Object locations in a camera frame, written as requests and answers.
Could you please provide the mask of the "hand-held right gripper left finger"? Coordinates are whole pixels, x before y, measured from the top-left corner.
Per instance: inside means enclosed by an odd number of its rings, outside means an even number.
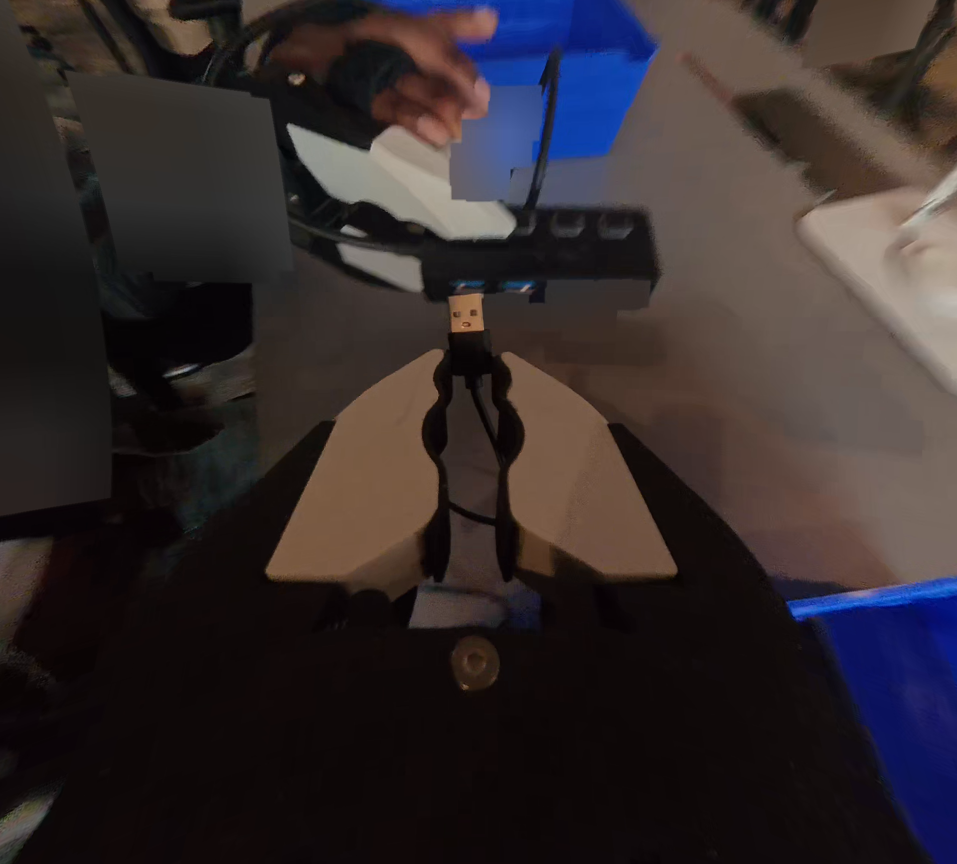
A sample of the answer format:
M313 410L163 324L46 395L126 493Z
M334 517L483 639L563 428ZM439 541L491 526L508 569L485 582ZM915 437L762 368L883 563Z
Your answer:
M344 591L408 591L441 581L451 553L441 451L423 429L447 400L434 349L381 379L336 417L304 491L266 565L278 583Z

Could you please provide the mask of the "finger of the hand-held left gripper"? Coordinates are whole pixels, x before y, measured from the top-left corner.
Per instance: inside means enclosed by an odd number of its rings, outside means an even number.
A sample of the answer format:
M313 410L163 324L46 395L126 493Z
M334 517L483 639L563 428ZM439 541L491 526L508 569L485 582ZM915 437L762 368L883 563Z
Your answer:
M397 220L414 222L449 241L499 240L517 226L499 201L456 200L450 148L437 148L391 127L366 150L288 124L297 158L330 196L364 201Z
M424 291L423 273L418 257L371 248L338 244L342 262L365 277L411 294Z

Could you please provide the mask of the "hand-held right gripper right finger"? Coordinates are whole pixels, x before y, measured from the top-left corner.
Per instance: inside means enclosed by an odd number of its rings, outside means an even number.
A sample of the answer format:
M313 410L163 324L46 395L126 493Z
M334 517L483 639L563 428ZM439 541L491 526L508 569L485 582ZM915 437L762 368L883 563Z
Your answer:
M673 559L610 423L513 353L494 357L496 559L503 578L674 579Z

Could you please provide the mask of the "black USB hub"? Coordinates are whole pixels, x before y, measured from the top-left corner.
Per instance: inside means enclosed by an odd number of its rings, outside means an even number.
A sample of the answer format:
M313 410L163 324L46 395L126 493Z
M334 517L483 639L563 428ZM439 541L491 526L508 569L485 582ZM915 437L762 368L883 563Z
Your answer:
M498 238L427 239L417 250L424 295L515 294L543 301L549 284L628 280L653 289L660 265L650 212L641 207L508 204L515 226Z

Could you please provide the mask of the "blue plastic bin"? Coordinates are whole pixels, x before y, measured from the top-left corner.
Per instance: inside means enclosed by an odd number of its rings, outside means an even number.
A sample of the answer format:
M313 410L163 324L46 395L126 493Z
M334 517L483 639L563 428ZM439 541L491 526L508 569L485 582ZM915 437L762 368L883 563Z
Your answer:
M933 862L956 861L956 580L793 598Z
M562 52L552 160L603 157L658 51L624 0L372 0L410 13L496 10L494 37L464 44L493 87L539 83L547 57Z

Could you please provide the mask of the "person's left hand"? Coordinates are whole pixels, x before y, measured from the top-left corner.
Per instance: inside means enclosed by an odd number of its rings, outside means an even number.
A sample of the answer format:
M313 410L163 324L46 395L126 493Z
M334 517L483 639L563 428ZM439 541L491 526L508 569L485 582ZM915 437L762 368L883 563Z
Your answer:
M497 25L491 7L426 15L374 8L286 30L264 67L301 73L380 126L443 147L461 139L465 120L487 114L490 87L461 43L487 42Z

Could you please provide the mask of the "person's leg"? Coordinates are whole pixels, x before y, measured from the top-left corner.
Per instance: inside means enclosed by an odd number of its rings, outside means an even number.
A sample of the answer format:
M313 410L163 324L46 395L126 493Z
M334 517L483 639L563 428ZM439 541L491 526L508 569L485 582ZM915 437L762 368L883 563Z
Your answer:
M102 309L107 366L134 395L114 401L113 452L157 459L189 454L217 438L220 416L194 408L167 373L231 359L253 342L253 288L249 284L173 284L166 296L140 304L143 317Z

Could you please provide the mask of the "black rectangular desk panel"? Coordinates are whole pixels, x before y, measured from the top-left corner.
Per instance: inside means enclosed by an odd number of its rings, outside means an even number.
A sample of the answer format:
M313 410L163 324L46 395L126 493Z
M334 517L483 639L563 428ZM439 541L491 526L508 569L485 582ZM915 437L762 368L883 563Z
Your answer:
M740 93L731 106L822 200L853 200L906 186L793 89Z

